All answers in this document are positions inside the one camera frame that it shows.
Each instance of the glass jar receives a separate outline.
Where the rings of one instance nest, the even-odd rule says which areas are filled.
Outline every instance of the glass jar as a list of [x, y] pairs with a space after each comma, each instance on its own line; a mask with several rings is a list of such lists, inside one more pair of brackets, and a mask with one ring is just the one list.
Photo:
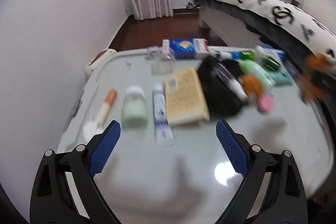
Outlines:
[[122, 124], [125, 127], [141, 127], [147, 124], [146, 100], [138, 85], [131, 85], [126, 90]]

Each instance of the orange and white marker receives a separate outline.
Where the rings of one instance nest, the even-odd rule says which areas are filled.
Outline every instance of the orange and white marker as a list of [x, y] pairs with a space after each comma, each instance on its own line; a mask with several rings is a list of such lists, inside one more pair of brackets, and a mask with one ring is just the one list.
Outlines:
[[100, 110], [98, 111], [97, 115], [97, 127], [103, 127], [106, 117], [108, 113], [110, 112], [110, 109], [117, 98], [117, 91], [112, 89], [107, 94], [103, 104], [100, 107]]

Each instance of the wooden floor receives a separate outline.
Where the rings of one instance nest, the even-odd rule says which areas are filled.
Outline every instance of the wooden floor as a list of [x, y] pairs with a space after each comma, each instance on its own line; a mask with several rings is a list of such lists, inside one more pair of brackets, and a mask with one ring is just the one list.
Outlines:
[[210, 29], [198, 26], [198, 13], [175, 14], [174, 17], [128, 19], [120, 29], [110, 48], [116, 51], [161, 46], [165, 38], [205, 38], [211, 46], [226, 46]]

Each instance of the tan notebook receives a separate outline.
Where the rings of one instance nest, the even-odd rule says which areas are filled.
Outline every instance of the tan notebook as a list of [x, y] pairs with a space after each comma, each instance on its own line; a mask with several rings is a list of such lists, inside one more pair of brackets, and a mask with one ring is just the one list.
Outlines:
[[210, 120], [201, 82], [189, 67], [165, 79], [167, 120], [170, 126]]

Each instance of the blue textured pad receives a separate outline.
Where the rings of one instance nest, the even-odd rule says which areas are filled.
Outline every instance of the blue textured pad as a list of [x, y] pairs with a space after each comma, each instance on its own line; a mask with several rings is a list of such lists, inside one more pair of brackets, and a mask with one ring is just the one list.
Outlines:
[[242, 174], [243, 177], [246, 177], [249, 171], [247, 167], [247, 156], [223, 121], [218, 121], [216, 134], [234, 170]]
[[88, 169], [90, 177], [93, 178], [95, 174], [103, 171], [103, 168], [119, 138], [120, 124], [115, 122], [91, 154], [90, 167]]

